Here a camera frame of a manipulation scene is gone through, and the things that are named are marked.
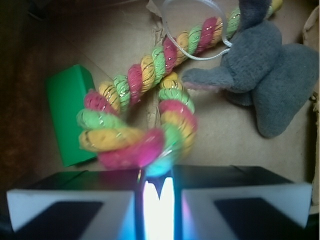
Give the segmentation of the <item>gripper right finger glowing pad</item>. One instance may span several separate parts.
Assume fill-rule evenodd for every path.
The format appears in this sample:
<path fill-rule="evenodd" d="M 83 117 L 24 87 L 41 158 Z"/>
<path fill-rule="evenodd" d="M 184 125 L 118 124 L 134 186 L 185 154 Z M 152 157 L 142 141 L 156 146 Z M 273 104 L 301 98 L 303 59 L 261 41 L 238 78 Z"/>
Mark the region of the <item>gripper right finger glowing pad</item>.
<path fill-rule="evenodd" d="M 312 186 L 260 166 L 173 167 L 176 240 L 305 240 Z"/>

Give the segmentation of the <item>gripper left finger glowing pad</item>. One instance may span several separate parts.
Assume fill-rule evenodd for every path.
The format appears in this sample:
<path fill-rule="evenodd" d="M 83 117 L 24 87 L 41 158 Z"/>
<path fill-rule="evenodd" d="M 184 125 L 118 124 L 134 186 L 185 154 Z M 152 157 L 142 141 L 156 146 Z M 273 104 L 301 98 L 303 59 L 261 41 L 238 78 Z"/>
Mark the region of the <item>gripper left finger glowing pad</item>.
<path fill-rule="evenodd" d="M 141 240 L 143 172 L 66 171 L 6 194 L 16 240 Z"/>

